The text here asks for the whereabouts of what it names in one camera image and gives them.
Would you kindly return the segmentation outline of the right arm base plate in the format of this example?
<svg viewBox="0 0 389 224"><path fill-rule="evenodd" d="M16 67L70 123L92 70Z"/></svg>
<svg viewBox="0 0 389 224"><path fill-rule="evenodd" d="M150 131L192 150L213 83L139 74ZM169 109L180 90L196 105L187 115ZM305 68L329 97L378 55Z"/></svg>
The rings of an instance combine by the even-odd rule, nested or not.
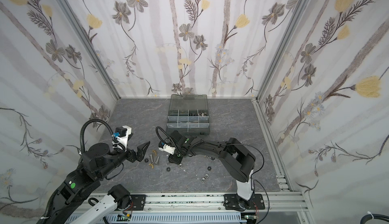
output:
<svg viewBox="0 0 389 224"><path fill-rule="evenodd" d="M223 205L226 210L246 211L246 210L265 210L263 196L253 194L249 200L239 197L237 194L224 194Z"/></svg>

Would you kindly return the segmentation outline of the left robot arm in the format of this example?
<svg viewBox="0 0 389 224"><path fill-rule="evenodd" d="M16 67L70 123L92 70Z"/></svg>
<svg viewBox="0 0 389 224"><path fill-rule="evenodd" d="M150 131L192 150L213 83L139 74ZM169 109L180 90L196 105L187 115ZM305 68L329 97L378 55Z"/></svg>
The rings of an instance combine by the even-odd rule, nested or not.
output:
<svg viewBox="0 0 389 224"><path fill-rule="evenodd" d="M85 130L92 123L101 123L112 137L112 146L97 143L85 148ZM81 156L77 168L69 173L64 182L53 192L46 205L45 212L39 219L40 224L63 224L71 214L88 199L103 180L109 180L109 174L125 161L141 162L150 142L145 142L137 150L128 149L128 141L133 136L128 126L112 130L107 122L101 119L90 119L81 128Z"/></svg>

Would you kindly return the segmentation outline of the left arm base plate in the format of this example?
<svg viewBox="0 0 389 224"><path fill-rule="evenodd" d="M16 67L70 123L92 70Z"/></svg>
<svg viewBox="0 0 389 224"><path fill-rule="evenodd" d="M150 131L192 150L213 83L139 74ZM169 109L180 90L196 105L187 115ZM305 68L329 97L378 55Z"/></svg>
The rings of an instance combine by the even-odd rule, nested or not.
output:
<svg viewBox="0 0 389 224"><path fill-rule="evenodd" d="M131 204L128 210L131 211L143 211L144 206L146 203L146 195L141 195L141 194L136 194L136 195L131 195Z"/></svg>

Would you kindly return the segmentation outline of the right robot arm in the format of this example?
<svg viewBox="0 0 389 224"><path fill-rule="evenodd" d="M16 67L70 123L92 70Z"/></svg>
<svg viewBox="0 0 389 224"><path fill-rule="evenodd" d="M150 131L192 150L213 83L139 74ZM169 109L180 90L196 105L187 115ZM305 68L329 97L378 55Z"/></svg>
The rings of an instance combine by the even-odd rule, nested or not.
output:
<svg viewBox="0 0 389 224"><path fill-rule="evenodd" d="M258 149L248 144L242 144L235 138L228 141L213 142L199 136L184 136L178 131L168 134L160 126L156 127L159 138L159 149L169 154L169 163L179 165L183 159L197 155L210 156L218 159L227 172L237 183L236 194L224 195L224 206L227 210L245 211L260 209L260 199L255 194L253 175L259 172L265 163L264 155L259 153L262 164L255 170L256 157L248 149Z"/></svg>

